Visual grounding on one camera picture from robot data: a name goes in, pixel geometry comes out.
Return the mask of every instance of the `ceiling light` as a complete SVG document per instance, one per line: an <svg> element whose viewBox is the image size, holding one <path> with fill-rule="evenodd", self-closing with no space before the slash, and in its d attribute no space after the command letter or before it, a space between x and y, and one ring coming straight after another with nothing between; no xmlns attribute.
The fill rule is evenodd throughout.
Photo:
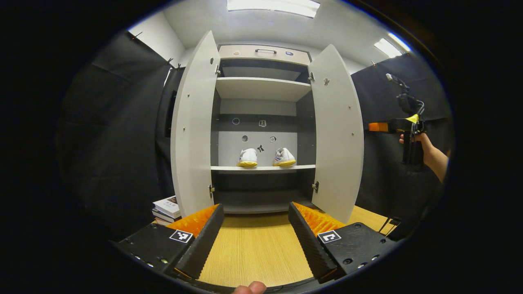
<svg viewBox="0 0 523 294"><path fill-rule="evenodd" d="M227 10L262 9L314 18L320 4L312 0L227 0Z"/></svg>
<svg viewBox="0 0 523 294"><path fill-rule="evenodd" d="M389 33L389 37L392 38L392 40L396 41L403 49L405 49L405 52L409 52L411 49L405 44L402 40L400 40L398 37L396 37L395 34Z"/></svg>
<svg viewBox="0 0 523 294"><path fill-rule="evenodd" d="M389 58L401 55L401 52L385 39L381 39L378 43L374 44L374 47L380 49L380 51L388 55Z"/></svg>

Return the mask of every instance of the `cabinet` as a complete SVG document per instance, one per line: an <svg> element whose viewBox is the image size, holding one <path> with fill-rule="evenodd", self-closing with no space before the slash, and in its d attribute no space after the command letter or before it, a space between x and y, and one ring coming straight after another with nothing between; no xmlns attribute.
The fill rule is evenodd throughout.
<svg viewBox="0 0 523 294"><path fill-rule="evenodd" d="M241 150L258 147L257 167L236 167ZM279 147L296 165L272 166ZM264 213L296 201L347 223L361 180L363 125L336 48L311 61L280 47L218 49L207 32L178 89L171 160L183 217L215 203L225 213Z"/></svg>

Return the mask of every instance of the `hand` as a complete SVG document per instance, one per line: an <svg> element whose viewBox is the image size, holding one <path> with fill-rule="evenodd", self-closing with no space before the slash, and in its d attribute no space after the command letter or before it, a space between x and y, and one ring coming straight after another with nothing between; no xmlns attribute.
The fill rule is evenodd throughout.
<svg viewBox="0 0 523 294"><path fill-rule="evenodd" d="M265 284L254 281L249 285L249 287L238 286L236 289L234 289L232 294L263 294L266 289L267 286L265 286Z"/></svg>
<svg viewBox="0 0 523 294"><path fill-rule="evenodd" d="M445 173L447 172L447 166L449 164L449 158L432 145L427 134L421 133L417 135L416 141L422 143L423 163L430 167L438 177L439 181L443 183ZM401 134L400 143L403 144L404 142L403 134Z"/></svg>
<svg viewBox="0 0 523 294"><path fill-rule="evenodd" d="M431 163L431 156L434 146L432 145L431 141L429 140L427 134L421 133L416 135L416 141L420 141L422 143L423 148L423 163L426 165L429 165ZM405 142L403 138L403 134L400 135L400 143L403 144Z"/></svg>

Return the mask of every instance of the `shoe sole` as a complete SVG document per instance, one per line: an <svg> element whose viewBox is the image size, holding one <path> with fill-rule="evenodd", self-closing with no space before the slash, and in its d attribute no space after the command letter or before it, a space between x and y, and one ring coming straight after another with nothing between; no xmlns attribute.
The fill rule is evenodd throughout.
<svg viewBox="0 0 523 294"><path fill-rule="evenodd" d="M240 163L237 163L236 166L242 166L242 167L254 167L258 165L257 162L251 162L251 161L244 161L244 162L240 162Z"/></svg>
<svg viewBox="0 0 523 294"><path fill-rule="evenodd" d="M296 163L296 160L289 160L284 162L273 163L272 166L291 166Z"/></svg>

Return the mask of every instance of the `stack of books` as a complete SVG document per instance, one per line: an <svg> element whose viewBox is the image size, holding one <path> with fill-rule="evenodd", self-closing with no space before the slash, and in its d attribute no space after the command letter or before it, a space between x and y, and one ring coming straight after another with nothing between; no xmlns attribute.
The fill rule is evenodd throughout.
<svg viewBox="0 0 523 294"><path fill-rule="evenodd" d="M154 208L151 212L158 224L169 225L181 219L180 207L176 201L176 196L155 201L153 204Z"/></svg>

